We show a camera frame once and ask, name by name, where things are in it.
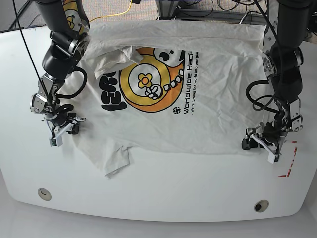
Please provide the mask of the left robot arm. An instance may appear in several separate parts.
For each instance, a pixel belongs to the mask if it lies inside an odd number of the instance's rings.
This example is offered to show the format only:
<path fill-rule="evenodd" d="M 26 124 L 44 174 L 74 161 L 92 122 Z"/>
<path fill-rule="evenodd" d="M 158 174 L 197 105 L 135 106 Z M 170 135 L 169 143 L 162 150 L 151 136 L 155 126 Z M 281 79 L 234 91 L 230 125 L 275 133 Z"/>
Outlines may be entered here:
<path fill-rule="evenodd" d="M 268 161 L 275 163 L 287 134 L 302 129 L 299 94 L 303 89 L 300 66 L 304 56 L 300 45 L 317 2 L 272 0 L 267 2 L 266 11 L 258 1 L 254 4 L 266 21 L 262 53 L 266 79 L 250 83 L 246 96 L 255 111 L 274 113 L 274 120 L 246 129 L 242 148 L 264 148 L 269 153 Z"/>

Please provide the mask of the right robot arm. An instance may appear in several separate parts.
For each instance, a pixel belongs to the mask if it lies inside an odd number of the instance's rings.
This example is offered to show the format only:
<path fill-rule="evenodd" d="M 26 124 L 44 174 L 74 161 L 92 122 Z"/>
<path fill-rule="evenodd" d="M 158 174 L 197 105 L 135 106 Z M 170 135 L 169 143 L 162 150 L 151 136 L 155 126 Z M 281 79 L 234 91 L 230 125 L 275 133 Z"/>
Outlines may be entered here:
<path fill-rule="evenodd" d="M 45 74 L 38 80 L 39 89 L 32 97 L 30 110 L 44 115 L 51 132 L 50 145 L 59 147 L 62 135 L 77 135 L 83 121 L 72 104 L 63 105 L 61 100 L 78 96 L 86 86 L 87 73 L 78 63 L 90 42 L 90 23 L 80 0 L 37 0 L 35 4 L 51 31 L 51 44 L 42 62 Z M 60 94 L 74 72 L 82 74 L 82 85 L 72 94 Z"/>

